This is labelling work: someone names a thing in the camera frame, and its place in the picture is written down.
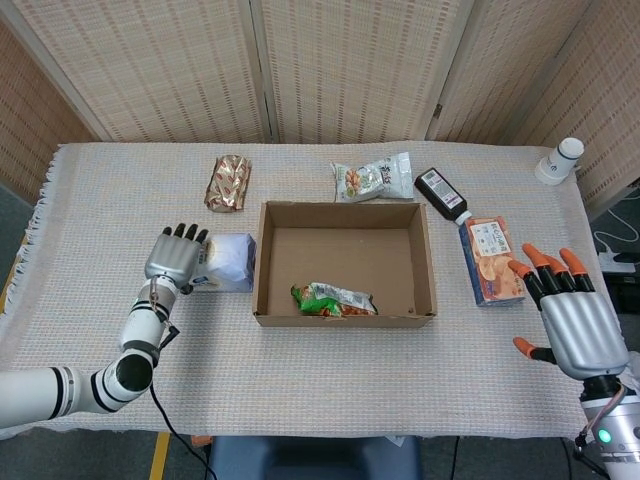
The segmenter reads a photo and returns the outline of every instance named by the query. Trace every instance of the wall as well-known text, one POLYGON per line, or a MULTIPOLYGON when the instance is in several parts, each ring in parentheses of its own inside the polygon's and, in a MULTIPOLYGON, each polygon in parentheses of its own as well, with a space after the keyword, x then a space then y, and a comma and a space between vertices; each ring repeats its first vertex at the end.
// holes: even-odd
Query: wall
POLYGON ((269 129, 245 5, 14 0, 2 8, 35 32, 101 122, 102 140, 264 142, 269 129))
POLYGON ((279 140, 424 139, 471 4, 254 0, 279 140))
POLYGON ((427 138, 499 143, 512 112, 588 5, 476 0, 427 138))
POLYGON ((589 211, 640 177, 640 2, 597 1, 545 79, 513 145, 586 145, 577 172, 589 211))
POLYGON ((58 144, 93 135, 2 22, 0 58, 0 183, 35 203, 58 144))

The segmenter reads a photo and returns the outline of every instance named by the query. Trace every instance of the snack bag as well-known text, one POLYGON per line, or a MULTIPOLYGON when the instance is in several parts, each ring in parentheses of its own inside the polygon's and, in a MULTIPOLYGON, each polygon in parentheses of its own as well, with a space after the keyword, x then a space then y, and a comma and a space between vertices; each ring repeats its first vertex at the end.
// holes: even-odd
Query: snack bag
POLYGON ((377 197, 384 191, 380 170, 371 165, 350 168, 332 163, 336 176, 336 202, 355 203, 377 197))
POLYGON ((204 204, 213 212, 235 212, 244 207, 251 161, 240 155, 216 159, 204 204))
POLYGON ((345 315, 377 315, 371 295, 352 292, 326 283, 310 283, 302 288, 291 287, 298 308, 307 315, 343 317, 345 315))
POLYGON ((375 197, 413 198, 409 153, 399 153, 363 167, 332 163, 336 176, 336 202, 354 203, 375 197))
POLYGON ((384 160, 378 160, 371 165, 377 167, 382 175, 384 191, 382 198, 413 198, 413 177, 409 152, 391 155, 384 160))

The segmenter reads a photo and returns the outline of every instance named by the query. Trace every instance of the white tablecloth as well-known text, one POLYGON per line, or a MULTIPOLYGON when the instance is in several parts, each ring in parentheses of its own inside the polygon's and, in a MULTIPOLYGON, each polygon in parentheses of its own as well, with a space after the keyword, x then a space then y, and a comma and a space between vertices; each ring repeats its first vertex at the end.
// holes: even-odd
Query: white tablecloth
MULTIPOLYGON (((56 154, 29 232, 32 245, 0 319, 0 368, 102 368, 118 353, 146 257, 164 226, 196 222, 255 237, 266 200, 333 200, 329 162, 360 165, 402 151, 410 152, 414 176, 437 167, 475 215, 504 216, 516 245, 573 248, 602 290, 575 180, 548 187, 533 176, 545 148, 67 145, 56 154), (228 153, 250 158, 253 172, 245 210, 216 214, 203 198, 216 156, 228 153)), ((584 421, 581 385, 556 367, 526 360, 512 345, 516 335, 547 344, 533 302, 476 307, 455 225, 431 206, 428 223, 438 316, 419 330, 265 329, 252 317, 248 294, 180 298, 172 321, 182 334, 155 371, 158 396, 177 430, 574 435, 584 421)), ((166 430, 148 394, 113 415, 80 413, 40 426, 166 430)))

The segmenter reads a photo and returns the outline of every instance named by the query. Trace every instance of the robot finger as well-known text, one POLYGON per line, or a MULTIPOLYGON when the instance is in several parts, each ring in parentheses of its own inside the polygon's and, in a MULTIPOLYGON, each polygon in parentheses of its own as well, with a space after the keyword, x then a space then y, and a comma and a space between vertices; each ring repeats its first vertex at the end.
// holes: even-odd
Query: robot finger
POLYGON ((576 291, 576 282, 573 281, 573 277, 569 273, 569 269, 564 266, 564 264, 549 255, 545 255, 544 258, 549 262, 549 266, 553 271, 553 274, 556 276, 556 280, 560 284, 560 288, 563 292, 575 292, 576 291))
POLYGON ((184 233, 184 227, 186 227, 186 225, 184 223, 180 223, 177 227, 176 227, 176 231, 173 232, 173 235, 176 237, 181 237, 182 234, 184 233))
POLYGON ((515 337, 513 339, 513 344, 520 353, 531 360, 541 360, 543 362, 552 363, 553 365, 558 364, 556 362, 556 357, 550 348, 536 347, 522 337, 515 337))
POLYGON ((198 237, 196 238, 196 242, 198 242, 198 243, 204 242, 204 239, 207 238, 207 235, 209 235, 209 230, 202 230, 198 234, 198 237))
POLYGON ((573 275, 573 279, 576 283, 576 289, 580 292, 595 292, 596 289, 591 283, 587 269, 580 259, 568 248, 560 249, 560 256, 562 260, 569 266, 569 271, 573 275))
POLYGON ((193 237, 195 237, 197 231, 198 231, 198 225, 194 223, 189 227, 189 230, 187 230, 187 234, 184 236, 184 238, 188 240, 193 240, 193 237))
POLYGON ((536 302, 538 310, 541 310, 540 299, 548 293, 540 279, 533 273, 533 270, 524 263, 520 263, 517 260, 510 260, 508 265, 509 268, 522 279, 529 291, 529 295, 531 295, 533 301, 536 302))
POLYGON ((549 295, 556 295, 560 293, 562 291, 562 289, 560 288, 560 284, 553 275, 553 271, 549 266, 549 261, 540 252, 540 250, 538 250, 530 243, 525 243, 524 245, 522 245, 522 251, 527 257, 529 257, 531 263, 533 263, 533 266, 536 267, 538 276, 540 277, 540 280, 542 281, 542 284, 544 285, 549 295))

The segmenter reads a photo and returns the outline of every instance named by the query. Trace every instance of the food package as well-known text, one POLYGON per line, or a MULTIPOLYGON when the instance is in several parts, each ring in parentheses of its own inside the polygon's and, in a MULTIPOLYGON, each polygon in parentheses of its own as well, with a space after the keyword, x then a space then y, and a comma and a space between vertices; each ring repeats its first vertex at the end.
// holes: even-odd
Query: food package
POLYGON ((351 168, 332 163, 336 176, 336 202, 355 203, 375 198, 384 191, 380 170, 373 165, 351 168))
POLYGON ((326 283, 310 283, 302 288, 291 287, 298 308, 307 315, 344 317, 346 315, 377 315, 368 293, 352 292, 326 283))
POLYGON ((383 160, 373 162, 372 165, 380 170, 384 190, 382 198, 413 198, 413 177, 409 152, 391 155, 383 160))
POLYGON ((525 297, 522 280, 509 268, 514 259, 509 230, 502 217, 469 218, 460 226, 476 305, 507 305, 525 297))
POLYGON ((251 161, 240 155, 216 159, 204 204, 213 212, 234 212, 244 207, 251 161))
POLYGON ((255 255, 256 242, 248 233, 211 235, 190 282, 194 292, 251 292, 255 255))
POLYGON ((351 168, 333 163, 336 178, 336 202, 353 203, 382 198, 413 198, 413 178, 409 153, 351 168))

